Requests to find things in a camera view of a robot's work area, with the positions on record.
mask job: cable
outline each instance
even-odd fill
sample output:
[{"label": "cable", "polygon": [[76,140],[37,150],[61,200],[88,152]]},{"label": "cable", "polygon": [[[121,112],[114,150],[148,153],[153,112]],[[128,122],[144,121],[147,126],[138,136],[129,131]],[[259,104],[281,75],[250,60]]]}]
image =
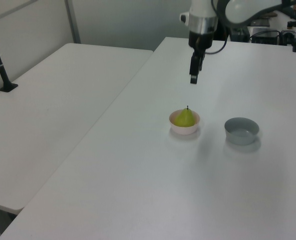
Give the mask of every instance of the cable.
[{"label": "cable", "polygon": [[[213,0],[211,0],[211,5],[212,5],[212,8],[213,8],[213,11],[216,13],[218,19],[220,20],[219,15],[218,15],[218,12],[217,12],[217,10],[214,7]],[[224,29],[224,35],[227,35],[227,30],[226,30],[226,27],[224,25],[223,25],[223,29]],[[213,54],[217,54],[217,53],[221,52],[224,49],[224,47],[227,45],[227,41],[228,41],[228,36],[226,37],[222,48],[220,48],[219,50],[214,51],[214,52],[205,52],[205,54],[213,55]]]},{"label": "cable", "polygon": [[295,33],[296,34],[295,31],[291,31],[291,30],[283,30],[283,31],[281,31],[281,33]]},{"label": "cable", "polygon": [[228,41],[228,37],[226,37],[226,40],[224,41],[222,48],[220,48],[219,50],[214,51],[214,52],[206,52],[206,54],[212,55],[212,54],[217,54],[217,53],[221,52],[224,49],[224,47],[226,46],[227,41]]},{"label": "cable", "polygon": [[261,34],[272,33],[272,32],[277,32],[277,33],[281,34],[281,32],[278,31],[278,30],[260,31],[260,32],[257,32],[257,33],[255,33],[255,34],[253,34],[253,35],[250,37],[250,39],[253,38],[253,37],[256,37],[256,36],[258,36],[258,35],[261,35]]}]

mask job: bowl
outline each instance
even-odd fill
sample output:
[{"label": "bowl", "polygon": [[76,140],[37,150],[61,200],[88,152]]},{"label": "bowl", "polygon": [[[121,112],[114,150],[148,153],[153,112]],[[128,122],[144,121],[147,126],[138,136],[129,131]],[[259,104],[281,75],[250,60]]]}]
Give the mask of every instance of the bowl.
[{"label": "bowl", "polygon": [[173,122],[174,122],[174,119],[176,118],[176,116],[181,113],[181,111],[182,111],[182,109],[174,111],[173,113],[170,114],[169,121],[171,124],[171,129],[175,133],[180,134],[180,135],[189,135],[189,134],[194,133],[198,129],[198,125],[200,122],[200,116],[195,111],[192,111],[192,114],[193,114],[194,119],[196,121],[196,123],[193,126],[188,126],[188,127],[176,126],[173,124]]},{"label": "bowl", "polygon": [[224,124],[227,140],[237,145],[249,145],[254,142],[259,132],[255,121],[244,117],[229,119]]}]

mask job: green pear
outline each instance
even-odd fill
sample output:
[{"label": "green pear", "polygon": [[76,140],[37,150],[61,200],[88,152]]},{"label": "green pear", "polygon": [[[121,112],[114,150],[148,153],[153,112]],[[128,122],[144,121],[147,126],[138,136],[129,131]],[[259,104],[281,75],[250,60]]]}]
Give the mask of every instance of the green pear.
[{"label": "green pear", "polygon": [[182,112],[176,116],[173,124],[178,127],[191,127],[196,123],[192,111],[187,108],[183,109]]}]

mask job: pink bowl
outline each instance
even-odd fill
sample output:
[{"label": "pink bowl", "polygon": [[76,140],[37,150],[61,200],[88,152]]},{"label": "pink bowl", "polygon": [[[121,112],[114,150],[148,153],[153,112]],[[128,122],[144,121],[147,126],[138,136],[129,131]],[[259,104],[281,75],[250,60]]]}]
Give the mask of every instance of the pink bowl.
[{"label": "pink bowl", "polygon": [[192,111],[192,114],[193,114],[194,119],[196,121],[196,123],[193,126],[188,126],[188,127],[175,126],[173,124],[174,119],[176,118],[177,115],[180,114],[181,111],[182,111],[182,109],[174,111],[169,116],[169,121],[170,121],[172,130],[175,133],[180,134],[180,135],[189,135],[189,134],[194,133],[198,129],[198,125],[199,125],[199,122],[200,122],[200,116],[195,111]]}]

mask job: white wall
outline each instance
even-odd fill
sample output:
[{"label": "white wall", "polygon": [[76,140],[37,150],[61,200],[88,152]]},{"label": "white wall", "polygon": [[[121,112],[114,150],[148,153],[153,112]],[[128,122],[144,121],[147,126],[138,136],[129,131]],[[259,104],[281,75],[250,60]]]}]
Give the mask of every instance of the white wall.
[{"label": "white wall", "polygon": [[10,81],[72,42],[64,0],[38,0],[0,19],[0,56]]},{"label": "white wall", "polygon": [[81,43],[155,50],[164,37],[188,38],[179,14],[191,0],[70,0]]}]

